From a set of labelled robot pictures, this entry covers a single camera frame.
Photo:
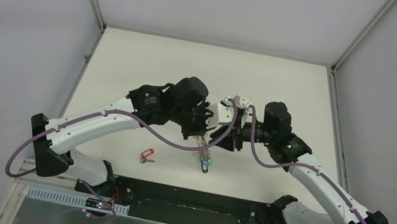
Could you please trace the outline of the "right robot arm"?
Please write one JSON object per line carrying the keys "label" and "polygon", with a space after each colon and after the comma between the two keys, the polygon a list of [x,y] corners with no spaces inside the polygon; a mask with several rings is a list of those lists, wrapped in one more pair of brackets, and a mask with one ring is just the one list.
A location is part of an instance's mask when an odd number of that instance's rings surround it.
{"label": "right robot arm", "polygon": [[229,100],[209,106],[213,111],[209,126],[216,129],[213,141],[228,151],[241,150],[243,142],[251,148],[263,144],[274,168],[281,168],[300,182],[324,209],[318,213],[286,195],[270,205],[270,224],[389,224],[386,216],[360,204],[328,176],[312,149],[292,132],[291,115],[283,102],[266,104],[259,122],[254,106],[236,96],[236,107]]}

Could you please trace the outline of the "red tag key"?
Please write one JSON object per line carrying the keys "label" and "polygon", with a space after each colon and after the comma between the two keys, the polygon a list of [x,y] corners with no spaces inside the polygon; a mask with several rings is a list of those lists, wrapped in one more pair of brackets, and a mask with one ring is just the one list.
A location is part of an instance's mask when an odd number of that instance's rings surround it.
{"label": "red tag key", "polygon": [[143,163],[143,164],[150,163],[150,162],[154,163],[155,160],[154,159],[150,159],[150,157],[154,154],[154,152],[155,152],[155,150],[152,149],[152,148],[149,148],[149,149],[141,152],[141,154],[139,155],[140,156],[139,162]]}

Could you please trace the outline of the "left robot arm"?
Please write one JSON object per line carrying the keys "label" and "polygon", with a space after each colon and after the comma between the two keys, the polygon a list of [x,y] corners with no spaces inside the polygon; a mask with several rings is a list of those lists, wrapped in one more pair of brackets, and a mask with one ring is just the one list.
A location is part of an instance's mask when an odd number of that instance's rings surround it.
{"label": "left robot arm", "polygon": [[76,116],[49,120],[43,114],[34,115],[35,173],[41,177],[69,174],[106,196],[114,188],[110,163],[86,156],[77,146],[115,132],[170,121],[181,127],[186,139],[202,136],[219,124],[222,112],[229,112],[221,104],[210,104],[207,97],[205,84],[188,77],[163,86],[140,86],[125,97]]}

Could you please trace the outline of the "metal keyring plate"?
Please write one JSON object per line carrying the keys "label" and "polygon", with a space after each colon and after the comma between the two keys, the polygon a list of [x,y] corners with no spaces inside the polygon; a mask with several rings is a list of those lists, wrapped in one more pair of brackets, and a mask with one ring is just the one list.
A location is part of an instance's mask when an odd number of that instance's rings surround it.
{"label": "metal keyring plate", "polygon": [[[203,136],[195,136],[196,142],[197,142],[197,146],[198,147],[204,147],[207,146],[207,141],[205,139],[205,137]],[[200,151],[195,151],[195,154],[198,155],[199,161],[202,160],[212,160],[211,159],[211,154],[210,154],[210,150],[209,149],[204,149],[204,150],[200,150]]]}

